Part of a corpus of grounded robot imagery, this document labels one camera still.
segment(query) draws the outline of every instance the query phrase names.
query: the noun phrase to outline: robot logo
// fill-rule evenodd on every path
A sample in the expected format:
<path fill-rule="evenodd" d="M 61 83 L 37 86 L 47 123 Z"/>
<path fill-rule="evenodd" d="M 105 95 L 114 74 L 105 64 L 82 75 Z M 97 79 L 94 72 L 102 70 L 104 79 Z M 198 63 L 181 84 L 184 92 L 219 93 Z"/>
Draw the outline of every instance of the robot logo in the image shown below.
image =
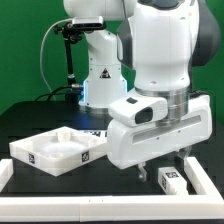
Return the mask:
<path fill-rule="evenodd" d="M 100 76 L 101 79 L 110 79 L 110 74 L 109 72 L 107 71 L 107 69 L 105 68 Z"/>

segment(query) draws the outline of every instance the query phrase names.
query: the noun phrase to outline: black label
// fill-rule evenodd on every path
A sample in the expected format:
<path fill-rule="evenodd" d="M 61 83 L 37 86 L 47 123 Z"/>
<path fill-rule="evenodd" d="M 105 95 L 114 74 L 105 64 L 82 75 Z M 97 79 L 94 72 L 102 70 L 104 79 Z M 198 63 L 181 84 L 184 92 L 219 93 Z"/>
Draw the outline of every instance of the black label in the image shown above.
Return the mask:
<path fill-rule="evenodd" d="M 29 162 L 35 164 L 35 157 L 32 154 L 29 154 Z"/>
<path fill-rule="evenodd" d="M 86 161 L 89 161 L 89 151 L 84 152 L 84 153 L 82 154 L 82 162 L 84 163 L 84 162 L 86 162 Z"/>
<path fill-rule="evenodd" d="M 165 179 L 164 176 L 163 176 L 163 179 L 162 179 L 162 185 L 163 185 L 164 189 L 166 190 L 166 179 Z"/>
<path fill-rule="evenodd" d="M 166 173 L 168 178 L 177 178 L 179 177 L 176 172 Z"/>

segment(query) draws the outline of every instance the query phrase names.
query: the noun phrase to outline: white frame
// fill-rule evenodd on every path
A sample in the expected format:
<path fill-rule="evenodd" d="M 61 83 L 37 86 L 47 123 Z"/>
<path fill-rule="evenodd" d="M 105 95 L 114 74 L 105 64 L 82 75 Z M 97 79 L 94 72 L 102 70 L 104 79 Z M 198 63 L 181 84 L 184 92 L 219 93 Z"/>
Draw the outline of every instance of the white frame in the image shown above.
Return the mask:
<path fill-rule="evenodd" d="M 0 198 L 1 222 L 224 219 L 224 201 L 199 162 L 185 172 L 197 195 Z"/>

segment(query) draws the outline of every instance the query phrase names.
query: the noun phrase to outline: black tag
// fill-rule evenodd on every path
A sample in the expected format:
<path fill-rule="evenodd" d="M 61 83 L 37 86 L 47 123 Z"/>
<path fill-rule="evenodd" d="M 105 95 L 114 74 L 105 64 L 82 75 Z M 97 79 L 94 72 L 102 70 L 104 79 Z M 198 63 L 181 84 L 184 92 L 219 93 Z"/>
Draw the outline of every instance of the black tag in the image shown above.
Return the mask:
<path fill-rule="evenodd" d="M 86 162 L 86 161 L 89 161 L 89 151 L 84 152 L 84 153 L 82 154 L 82 162 L 84 163 L 84 162 Z"/>
<path fill-rule="evenodd" d="M 29 154 L 29 162 L 35 164 L 35 157 L 32 154 Z"/>

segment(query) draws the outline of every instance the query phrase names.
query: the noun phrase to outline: black cable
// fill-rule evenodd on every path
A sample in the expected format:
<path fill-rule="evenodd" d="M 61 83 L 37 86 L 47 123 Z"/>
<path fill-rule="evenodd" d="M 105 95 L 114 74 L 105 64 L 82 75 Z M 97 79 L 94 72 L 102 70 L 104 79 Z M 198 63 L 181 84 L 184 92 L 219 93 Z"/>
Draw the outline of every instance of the black cable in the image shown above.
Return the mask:
<path fill-rule="evenodd" d="M 55 93 L 59 92 L 60 90 L 63 89 L 72 89 L 72 86 L 62 86 L 62 87 L 58 87 L 57 89 L 55 89 L 54 91 L 52 91 L 52 93 L 49 94 L 47 101 L 50 101 L 51 98 L 54 96 Z"/>
<path fill-rule="evenodd" d="M 66 93 L 55 93 L 54 96 L 56 95 L 65 95 Z M 45 96 L 49 96 L 51 95 L 51 93 L 47 93 L 47 94 L 43 94 L 43 95 L 40 95 L 38 96 L 34 101 L 38 101 L 39 99 L 41 99 L 42 97 L 45 97 Z"/>
<path fill-rule="evenodd" d="M 195 99 L 202 95 L 209 95 L 209 94 L 205 91 L 197 90 L 197 91 L 190 93 L 190 99 Z"/>

